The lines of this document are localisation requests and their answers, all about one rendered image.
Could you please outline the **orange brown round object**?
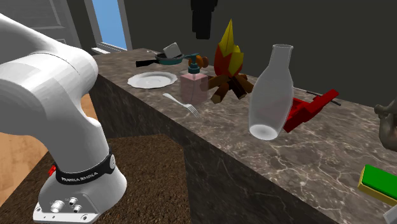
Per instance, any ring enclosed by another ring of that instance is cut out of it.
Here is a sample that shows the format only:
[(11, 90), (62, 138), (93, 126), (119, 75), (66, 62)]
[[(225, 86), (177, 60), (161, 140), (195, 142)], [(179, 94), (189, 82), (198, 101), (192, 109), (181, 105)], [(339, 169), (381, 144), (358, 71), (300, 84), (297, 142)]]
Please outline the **orange brown round object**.
[(209, 65), (209, 60), (207, 57), (201, 57), (200, 55), (187, 55), (188, 65), (190, 69), (201, 69), (206, 68)]

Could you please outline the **grey cube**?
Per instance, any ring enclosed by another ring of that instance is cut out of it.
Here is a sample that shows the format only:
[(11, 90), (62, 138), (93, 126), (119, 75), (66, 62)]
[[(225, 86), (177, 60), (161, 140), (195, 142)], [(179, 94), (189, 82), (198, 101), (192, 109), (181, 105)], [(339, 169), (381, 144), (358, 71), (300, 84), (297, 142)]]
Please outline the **grey cube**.
[(165, 56), (168, 59), (178, 57), (182, 54), (181, 50), (179, 49), (178, 44), (176, 42), (170, 44), (169, 46), (166, 46), (163, 49), (163, 51), (164, 51)]

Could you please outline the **toy campfire with flames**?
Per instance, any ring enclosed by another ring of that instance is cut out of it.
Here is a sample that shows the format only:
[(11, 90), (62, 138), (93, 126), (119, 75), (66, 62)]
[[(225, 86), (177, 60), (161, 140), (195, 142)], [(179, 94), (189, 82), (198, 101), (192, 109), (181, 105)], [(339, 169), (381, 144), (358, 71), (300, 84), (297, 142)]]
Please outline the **toy campfire with flames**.
[(212, 95), (213, 103), (220, 103), (229, 90), (238, 99), (244, 98), (253, 91), (254, 85), (247, 80), (246, 74), (240, 74), (244, 60), (244, 53), (234, 43), (233, 22), (229, 21), (221, 41), (218, 43), (214, 57), (214, 72), (216, 76), (209, 78), (205, 90), (217, 87)]

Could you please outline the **pink soap dispenser teal pump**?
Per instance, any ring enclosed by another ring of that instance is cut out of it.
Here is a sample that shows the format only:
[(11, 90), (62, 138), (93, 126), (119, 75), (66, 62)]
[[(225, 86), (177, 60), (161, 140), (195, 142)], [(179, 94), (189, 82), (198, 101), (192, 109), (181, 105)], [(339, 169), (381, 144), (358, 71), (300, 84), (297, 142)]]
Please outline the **pink soap dispenser teal pump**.
[(187, 55), (188, 70), (180, 76), (181, 100), (185, 104), (198, 105), (208, 99), (208, 75), (201, 73), (203, 58), (197, 54)]

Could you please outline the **white scalloped plate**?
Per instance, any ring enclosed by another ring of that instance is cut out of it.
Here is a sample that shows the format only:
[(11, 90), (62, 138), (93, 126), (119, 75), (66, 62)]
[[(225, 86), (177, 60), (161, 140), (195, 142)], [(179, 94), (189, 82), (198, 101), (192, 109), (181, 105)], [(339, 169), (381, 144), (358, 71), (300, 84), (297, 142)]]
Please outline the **white scalloped plate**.
[(153, 71), (134, 75), (127, 84), (134, 88), (162, 88), (175, 83), (178, 77), (169, 72)]

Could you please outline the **silver fork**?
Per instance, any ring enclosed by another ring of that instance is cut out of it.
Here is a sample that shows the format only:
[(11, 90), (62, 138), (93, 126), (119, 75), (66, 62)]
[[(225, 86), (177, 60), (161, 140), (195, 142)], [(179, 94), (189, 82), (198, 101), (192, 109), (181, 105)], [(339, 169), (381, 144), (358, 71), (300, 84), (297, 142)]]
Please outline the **silver fork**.
[(196, 110), (196, 108), (193, 105), (191, 105), (191, 104), (183, 104), (183, 103), (179, 102), (176, 98), (171, 96), (171, 94), (168, 94), (168, 93), (164, 93), (163, 96), (165, 96), (166, 98), (178, 103), (179, 105), (183, 106), (184, 108), (188, 109), (191, 113), (193, 113), (193, 115), (195, 117), (198, 118), (200, 116), (199, 112)]

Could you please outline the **clear glass carafe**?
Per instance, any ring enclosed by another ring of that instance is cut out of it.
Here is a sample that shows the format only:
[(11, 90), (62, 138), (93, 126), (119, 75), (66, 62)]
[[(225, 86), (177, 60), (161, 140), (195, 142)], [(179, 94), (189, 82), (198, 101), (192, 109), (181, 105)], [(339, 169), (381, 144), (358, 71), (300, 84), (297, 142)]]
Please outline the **clear glass carafe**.
[(289, 71), (292, 49), (291, 45), (274, 45), (267, 68), (254, 84), (249, 104), (249, 131), (258, 139), (275, 139), (286, 123), (294, 96)]

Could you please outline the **red clamp tool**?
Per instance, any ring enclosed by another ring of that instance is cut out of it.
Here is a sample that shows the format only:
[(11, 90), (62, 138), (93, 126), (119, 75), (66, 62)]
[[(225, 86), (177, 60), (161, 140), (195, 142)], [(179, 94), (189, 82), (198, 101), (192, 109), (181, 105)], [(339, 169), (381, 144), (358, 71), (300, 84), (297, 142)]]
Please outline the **red clamp tool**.
[(286, 119), (283, 129), (289, 133), (301, 123), (308, 122), (314, 118), (329, 102), (332, 102), (338, 106), (341, 103), (334, 101), (334, 98), (339, 95), (339, 93), (331, 89), (327, 93), (321, 95), (314, 92), (305, 90), (306, 93), (315, 95), (312, 102), (306, 102), (297, 98), (293, 98), (293, 103)]

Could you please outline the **brown speckled robot stand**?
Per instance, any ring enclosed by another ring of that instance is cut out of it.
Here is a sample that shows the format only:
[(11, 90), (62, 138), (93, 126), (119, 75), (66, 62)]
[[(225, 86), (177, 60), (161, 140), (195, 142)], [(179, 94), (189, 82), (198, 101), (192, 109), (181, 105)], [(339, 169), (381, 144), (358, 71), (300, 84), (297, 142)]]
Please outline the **brown speckled robot stand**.
[[(163, 134), (108, 142), (127, 179), (127, 190), (94, 224), (191, 224), (180, 145)], [(52, 164), (52, 156), (46, 153), (0, 206), (0, 224), (37, 224), (32, 213)]]

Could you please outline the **grey panelled door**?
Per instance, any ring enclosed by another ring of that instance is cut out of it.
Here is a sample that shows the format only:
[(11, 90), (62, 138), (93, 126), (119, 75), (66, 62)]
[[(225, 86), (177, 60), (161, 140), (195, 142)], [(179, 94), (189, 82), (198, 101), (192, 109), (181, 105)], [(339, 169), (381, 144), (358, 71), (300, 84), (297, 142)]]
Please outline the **grey panelled door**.
[(57, 41), (81, 46), (66, 0), (0, 0), (0, 13)]

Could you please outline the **grey brown figure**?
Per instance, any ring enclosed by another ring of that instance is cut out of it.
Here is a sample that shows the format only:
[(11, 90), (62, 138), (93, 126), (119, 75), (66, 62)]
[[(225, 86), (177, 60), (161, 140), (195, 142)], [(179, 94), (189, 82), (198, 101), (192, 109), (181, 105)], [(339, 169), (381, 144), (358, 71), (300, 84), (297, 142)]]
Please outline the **grey brown figure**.
[(386, 149), (397, 152), (397, 96), (388, 106), (376, 105), (374, 113), (379, 116), (379, 139)]

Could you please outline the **white object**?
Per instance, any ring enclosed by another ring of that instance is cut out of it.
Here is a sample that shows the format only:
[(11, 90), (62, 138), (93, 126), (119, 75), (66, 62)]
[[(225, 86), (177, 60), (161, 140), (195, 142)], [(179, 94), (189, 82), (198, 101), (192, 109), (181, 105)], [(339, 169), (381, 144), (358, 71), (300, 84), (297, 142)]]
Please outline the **white object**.
[(386, 224), (397, 224), (397, 205), (383, 214)]

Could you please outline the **window with grey frame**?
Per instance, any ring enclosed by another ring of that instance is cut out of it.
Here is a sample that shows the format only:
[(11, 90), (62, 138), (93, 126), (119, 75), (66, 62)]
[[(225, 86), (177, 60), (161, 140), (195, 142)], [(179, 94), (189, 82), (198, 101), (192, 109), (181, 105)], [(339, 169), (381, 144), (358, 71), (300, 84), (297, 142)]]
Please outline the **window with grey frame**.
[(98, 54), (132, 50), (124, 0), (84, 0)]

